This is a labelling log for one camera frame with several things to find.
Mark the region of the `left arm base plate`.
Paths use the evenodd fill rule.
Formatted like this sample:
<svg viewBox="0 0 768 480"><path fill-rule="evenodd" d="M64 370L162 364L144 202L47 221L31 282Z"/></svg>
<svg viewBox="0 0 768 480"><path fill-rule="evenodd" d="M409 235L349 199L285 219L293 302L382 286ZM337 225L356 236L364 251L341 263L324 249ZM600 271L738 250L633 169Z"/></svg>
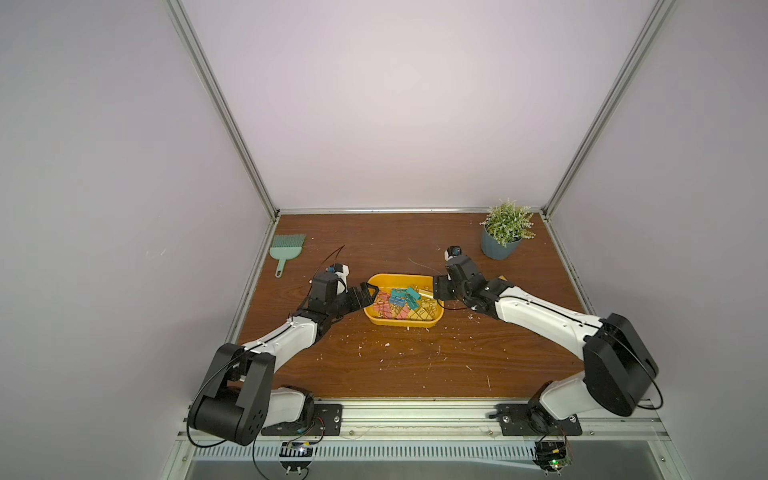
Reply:
<svg viewBox="0 0 768 480"><path fill-rule="evenodd" d="M314 404L309 410L305 409L298 420L283 422L264 427L262 436L339 436L343 420L343 405L340 403Z"/></svg>

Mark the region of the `aluminium front rail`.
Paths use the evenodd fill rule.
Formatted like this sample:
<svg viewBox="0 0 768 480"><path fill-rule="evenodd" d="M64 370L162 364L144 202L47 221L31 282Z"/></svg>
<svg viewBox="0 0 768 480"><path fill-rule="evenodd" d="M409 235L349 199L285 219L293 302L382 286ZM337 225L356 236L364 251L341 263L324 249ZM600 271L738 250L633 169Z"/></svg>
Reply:
<svg viewBox="0 0 768 480"><path fill-rule="evenodd" d="M498 423L488 418L497 404L526 404L520 399L340 398L315 401L315 404L320 403L340 403L344 407L340 435L325 436L338 440L539 438L503 436ZM572 415L578 417L583 434L567 436L570 440L664 441L669 438L658 415L650 411L638 410L630 417L620 417L604 409Z"/></svg>

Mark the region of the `right controller board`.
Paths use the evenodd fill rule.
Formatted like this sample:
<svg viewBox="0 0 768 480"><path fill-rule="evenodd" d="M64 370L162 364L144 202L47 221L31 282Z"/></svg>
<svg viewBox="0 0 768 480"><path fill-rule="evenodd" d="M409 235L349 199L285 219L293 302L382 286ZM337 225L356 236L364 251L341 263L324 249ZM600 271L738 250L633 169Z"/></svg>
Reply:
<svg viewBox="0 0 768 480"><path fill-rule="evenodd" d="M560 473L571 458L565 442L541 441L534 446L533 462L545 473Z"/></svg>

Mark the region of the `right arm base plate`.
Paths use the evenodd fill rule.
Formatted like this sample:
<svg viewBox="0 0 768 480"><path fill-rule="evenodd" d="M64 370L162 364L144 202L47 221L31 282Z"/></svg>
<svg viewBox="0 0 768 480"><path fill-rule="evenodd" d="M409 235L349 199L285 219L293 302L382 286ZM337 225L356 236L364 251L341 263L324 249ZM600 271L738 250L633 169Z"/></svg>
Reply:
<svg viewBox="0 0 768 480"><path fill-rule="evenodd" d="M539 407L522 403L494 406L488 418L498 423L503 436L580 436L583 430L577 416L557 420Z"/></svg>

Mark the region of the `left controller board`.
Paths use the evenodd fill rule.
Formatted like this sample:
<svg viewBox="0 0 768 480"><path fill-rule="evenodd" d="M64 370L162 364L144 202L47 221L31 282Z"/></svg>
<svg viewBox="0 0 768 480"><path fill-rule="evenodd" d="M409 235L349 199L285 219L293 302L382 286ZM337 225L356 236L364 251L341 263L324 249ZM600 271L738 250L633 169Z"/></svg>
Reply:
<svg viewBox="0 0 768 480"><path fill-rule="evenodd" d="M284 442L280 446L278 459L286 476L304 479L310 473L315 447L310 442Z"/></svg>

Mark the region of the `yellow plastic storage box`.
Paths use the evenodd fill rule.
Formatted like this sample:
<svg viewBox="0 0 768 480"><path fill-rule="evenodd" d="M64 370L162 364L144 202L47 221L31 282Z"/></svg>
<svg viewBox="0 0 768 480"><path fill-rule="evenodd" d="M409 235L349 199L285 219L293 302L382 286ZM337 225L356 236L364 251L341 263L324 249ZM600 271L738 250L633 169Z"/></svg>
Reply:
<svg viewBox="0 0 768 480"><path fill-rule="evenodd" d="M381 273L368 283L378 288L374 303L364 309L375 325L430 328L444 316L445 308L434 299L431 276Z"/></svg>

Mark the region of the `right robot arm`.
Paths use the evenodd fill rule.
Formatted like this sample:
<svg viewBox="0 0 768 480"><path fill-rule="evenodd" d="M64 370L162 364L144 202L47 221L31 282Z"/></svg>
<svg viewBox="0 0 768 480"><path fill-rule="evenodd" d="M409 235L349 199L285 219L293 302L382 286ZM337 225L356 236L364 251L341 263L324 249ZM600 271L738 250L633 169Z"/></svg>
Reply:
<svg viewBox="0 0 768 480"><path fill-rule="evenodd" d="M543 385L528 401L526 414L539 429L596 409L629 417L643 407L659 368L629 319L581 314L500 277L487 279L457 246L445 259L446 273L433 278L437 300L459 301L476 314L527 329L582 362L580 372Z"/></svg>

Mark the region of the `potted green plant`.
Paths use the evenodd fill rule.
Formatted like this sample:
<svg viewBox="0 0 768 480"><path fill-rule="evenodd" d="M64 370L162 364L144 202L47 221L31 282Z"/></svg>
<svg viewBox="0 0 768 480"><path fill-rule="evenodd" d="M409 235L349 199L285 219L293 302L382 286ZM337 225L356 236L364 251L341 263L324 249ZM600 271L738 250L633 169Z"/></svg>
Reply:
<svg viewBox="0 0 768 480"><path fill-rule="evenodd" d="M528 206L504 201L489 208L482 222L481 249L492 260L507 259L524 240L533 239L534 212Z"/></svg>

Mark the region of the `controller board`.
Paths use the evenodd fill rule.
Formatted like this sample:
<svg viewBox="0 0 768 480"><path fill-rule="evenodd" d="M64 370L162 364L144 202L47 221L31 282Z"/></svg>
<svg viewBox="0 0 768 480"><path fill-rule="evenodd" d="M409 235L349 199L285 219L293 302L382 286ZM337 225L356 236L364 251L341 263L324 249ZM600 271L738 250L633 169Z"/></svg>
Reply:
<svg viewBox="0 0 768 480"><path fill-rule="evenodd" d="M534 446L533 462L545 473L560 473L571 458L565 442L541 441Z"/></svg>
<svg viewBox="0 0 768 480"><path fill-rule="evenodd" d="M286 476L304 479L310 473L315 447L310 442L284 442L280 446L278 459Z"/></svg>

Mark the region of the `green plastic dustpan brush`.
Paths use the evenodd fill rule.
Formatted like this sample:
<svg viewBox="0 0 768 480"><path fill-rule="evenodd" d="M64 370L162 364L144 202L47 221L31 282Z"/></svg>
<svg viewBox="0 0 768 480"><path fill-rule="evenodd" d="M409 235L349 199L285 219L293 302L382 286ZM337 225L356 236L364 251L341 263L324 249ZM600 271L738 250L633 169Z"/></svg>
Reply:
<svg viewBox="0 0 768 480"><path fill-rule="evenodd" d="M269 248L269 255L277 264L275 277L283 276L286 263L297 258L303 249L305 234L275 235Z"/></svg>

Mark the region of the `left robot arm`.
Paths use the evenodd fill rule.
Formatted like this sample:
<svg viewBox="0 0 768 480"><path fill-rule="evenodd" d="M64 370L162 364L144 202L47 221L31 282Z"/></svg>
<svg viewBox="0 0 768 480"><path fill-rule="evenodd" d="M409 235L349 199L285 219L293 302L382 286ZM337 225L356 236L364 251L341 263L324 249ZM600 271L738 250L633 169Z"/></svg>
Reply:
<svg viewBox="0 0 768 480"><path fill-rule="evenodd" d="M349 286L347 276L341 264L315 275L305 299L283 325L246 344L220 346L190 405L186 428L243 446L267 428L288 435L312 431L313 395L293 387L275 389L274 375L336 322L375 303L377 286Z"/></svg>

